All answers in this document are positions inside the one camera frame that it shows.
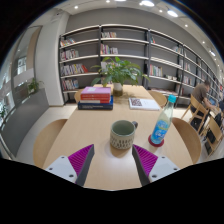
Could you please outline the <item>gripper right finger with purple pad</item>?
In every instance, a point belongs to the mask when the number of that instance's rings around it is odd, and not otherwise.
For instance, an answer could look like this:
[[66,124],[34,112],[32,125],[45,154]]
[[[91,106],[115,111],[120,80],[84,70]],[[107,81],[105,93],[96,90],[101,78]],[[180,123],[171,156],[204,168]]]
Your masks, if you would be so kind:
[[132,145],[132,155],[142,186],[146,186],[179,170],[167,157],[156,156],[135,144]]

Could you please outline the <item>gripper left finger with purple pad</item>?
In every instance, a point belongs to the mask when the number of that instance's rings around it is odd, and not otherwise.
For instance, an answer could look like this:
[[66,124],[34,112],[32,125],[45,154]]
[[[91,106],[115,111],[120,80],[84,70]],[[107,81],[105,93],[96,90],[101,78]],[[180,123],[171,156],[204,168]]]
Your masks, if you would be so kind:
[[70,156],[61,155],[46,171],[83,187],[94,153],[94,145],[91,144]]

